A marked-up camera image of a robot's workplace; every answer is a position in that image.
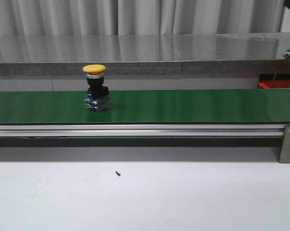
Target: gray stone counter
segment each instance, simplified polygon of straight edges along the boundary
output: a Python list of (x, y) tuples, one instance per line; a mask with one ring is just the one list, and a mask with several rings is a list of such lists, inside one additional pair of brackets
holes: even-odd
[[(274, 73), (290, 33), (0, 37), (0, 76)], [(290, 61), (281, 70), (290, 73)]]

